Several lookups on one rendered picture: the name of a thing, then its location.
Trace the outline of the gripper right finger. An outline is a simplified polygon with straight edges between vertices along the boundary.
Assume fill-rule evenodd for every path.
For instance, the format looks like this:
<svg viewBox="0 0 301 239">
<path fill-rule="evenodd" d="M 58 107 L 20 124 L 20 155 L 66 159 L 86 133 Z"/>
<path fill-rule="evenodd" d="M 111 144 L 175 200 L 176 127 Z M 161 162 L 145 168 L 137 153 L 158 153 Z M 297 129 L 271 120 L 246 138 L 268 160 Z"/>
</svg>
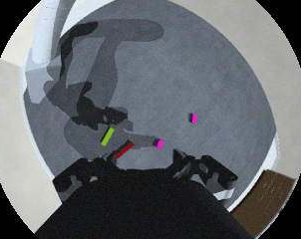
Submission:
<svg viewBox="0 0 301 239">
<path fill-rule="evenodd" d="M 210 155 L 203 155 L 201 159 L 182 153 L 179 149 L 173 150 L 173 164 L 156 172 L 155 176 L 172 177 L 181 176 L 192 179 L 199 174 L 200 179 L 222 205 L 228 204 L 237 182 L 237 175 Z"/>
</svg>

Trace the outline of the red rod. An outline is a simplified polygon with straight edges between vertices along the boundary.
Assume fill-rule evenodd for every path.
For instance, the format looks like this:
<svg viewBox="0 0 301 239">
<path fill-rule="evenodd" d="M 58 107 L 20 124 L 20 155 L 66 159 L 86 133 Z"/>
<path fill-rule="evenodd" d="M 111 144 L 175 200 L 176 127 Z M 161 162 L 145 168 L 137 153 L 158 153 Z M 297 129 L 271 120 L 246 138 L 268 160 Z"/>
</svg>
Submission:
<svg viewBox="0 0 301 239">
<path fill-rule="evenodd" d="M 125 148 L 123 148 L 119 153 L 117 153 L 117 159 L 121 157 L 125 152 L 127 152 L 134 144 L 130 142 Z"/>
</svg>

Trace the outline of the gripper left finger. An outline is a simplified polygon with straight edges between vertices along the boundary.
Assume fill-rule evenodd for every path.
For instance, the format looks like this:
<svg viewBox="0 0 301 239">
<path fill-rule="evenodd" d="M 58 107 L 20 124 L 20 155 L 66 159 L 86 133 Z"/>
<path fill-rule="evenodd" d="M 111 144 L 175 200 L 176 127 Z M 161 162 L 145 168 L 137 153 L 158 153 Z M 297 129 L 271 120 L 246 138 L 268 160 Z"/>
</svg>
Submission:
<svg viewBox="0 0 301 239">
<path fill-rule="evenodd" d="M 80 158 L 66 168 L 52 181 L 62 203 L 80 186 L 90 182 L 93 176 L 98 179 L 130 175 L 124 169 L 117 166 L 117 153 L 111 150 L 94 161 L 87 158 Z M 83 176 L 82 176 L 83 175 Z"/>
</svg>

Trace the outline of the lime green rod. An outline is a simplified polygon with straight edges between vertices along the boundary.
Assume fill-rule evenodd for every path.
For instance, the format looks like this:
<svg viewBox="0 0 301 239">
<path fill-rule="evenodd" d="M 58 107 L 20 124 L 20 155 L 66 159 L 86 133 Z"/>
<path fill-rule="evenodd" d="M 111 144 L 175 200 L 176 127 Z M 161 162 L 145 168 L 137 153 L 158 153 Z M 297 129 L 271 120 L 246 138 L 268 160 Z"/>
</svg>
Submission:
<svg viewBox="0 0 301 239">
<path fill-rule="evenodd" d="M 109 141 L 110 137 L 112 136 L 114 130 L 115 130 L 115 129 L 114 129 L 113 127 L 110 127 L 108 133 L 106 134 L 106 136 L 105 136 L 105 138 L 104 138 L 104 140 L 103 140 L 103 142 L 102 142 L 102 145 L 103 145 L 103 146 L 105 146 L 105 145 L 108 143 L 108 141 Z"/>
</svg>

